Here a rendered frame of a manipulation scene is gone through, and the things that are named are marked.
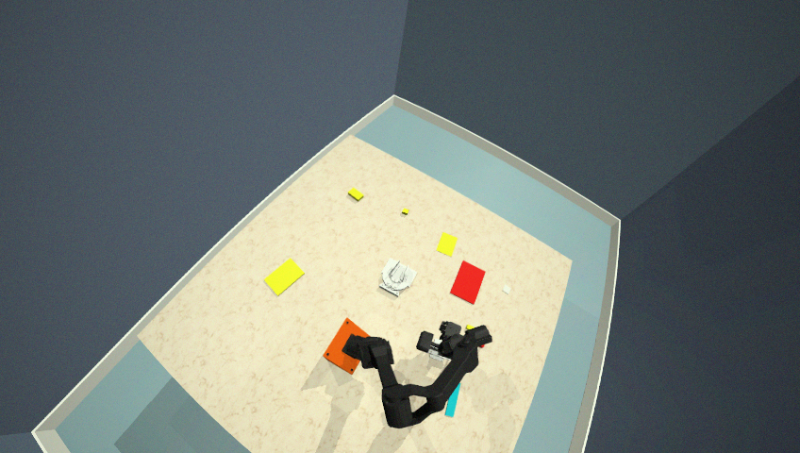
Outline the teal flat bar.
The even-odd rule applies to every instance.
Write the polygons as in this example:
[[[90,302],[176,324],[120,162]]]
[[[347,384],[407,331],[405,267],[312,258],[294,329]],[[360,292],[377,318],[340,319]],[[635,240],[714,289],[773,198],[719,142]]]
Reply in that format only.
[[[458,390],[459,390],[460,384],[458,385],[458,387],[455,389],[455,391],[451,394],[451,396],[448,399],[446,412],[445,412],[446,416],[447,415],[449,415],[451,417],[454,416],[454,412],[456,410],[456,405],[457,405],[457,400],[458,400]]]

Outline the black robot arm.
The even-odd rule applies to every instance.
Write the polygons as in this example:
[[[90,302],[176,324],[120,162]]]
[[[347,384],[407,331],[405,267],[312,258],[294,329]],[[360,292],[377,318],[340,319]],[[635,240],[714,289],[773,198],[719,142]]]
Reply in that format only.
[[[444,409],[446,401],[458,387],[463,377],[478,366],[477,348],[492,343],[486,326],[482,325],[465,330],[453,322],[442,321],[439,340],[446,339],[442,348],[445,354],[452,355],[452,360],[443,369],[432,385],[398,384],[394,376],[392,364],[392,348],[390,341],[380,337],[361,337],[351,334],[342,352],[353,359],[361,361],[363,369],[378,370],[382,383],[382,403],[389,427],[405,428],[420,424],[429,415]],[[344,351],[343,351],[344,350]],[[426,397],[423,406],[412,411],[409,397],[412,395]]]

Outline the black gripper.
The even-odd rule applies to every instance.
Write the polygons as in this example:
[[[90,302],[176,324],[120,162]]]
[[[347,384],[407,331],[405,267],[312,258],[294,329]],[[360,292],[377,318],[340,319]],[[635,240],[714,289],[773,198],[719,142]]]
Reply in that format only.
[[[450,337],[450,336],[449,336],[449,335],[447,335],[447,336],[446,336],[446,339],[447,339],[448,337]],[[438,351],[438,352],[439,352],[439,354],[438,354],[438,355],[440,355],[440,356],[442,356],[442,357],[445,357],[445,358],[448,358],[448,359],[452,360],[452,355],[450,355],[450,354],[448,354],[448,353],[447,353],[447,354],[445,354],[445,353],[444,353],[444,350],[443,350],[443,348],[442,348],[442,343],[443,343],[443,342],[444,342],[446,339],[443,339],[443,340],[442,340],[442,342],[441,342],[441,343],[439,343],[439,344],[435,344],[435,343],[433,343],[433,342],[432,342],[432,339],[433,339],[433,334],[432,334],[431,332],[428,332],[428,331],[423,331],[423,332],[421,332],[421,334],[420,334],[420,337],[419,337],[419,340],[418,340],[418,343],[417,343],[417,345],[416,345],[416,348],[417,348],[418,350],[420,350],[420,351],[423,351],[423,352],[425,352],[425,353],[427,353],[429,349],[431,349],[431,350],[435,350],[435,351]],[[433,347],[432,347],[431,345],[432,345]],[[435,347],[437,347],[437,349],[436,349]],[[438,348],[439,348],[439,349],[438,349]]]

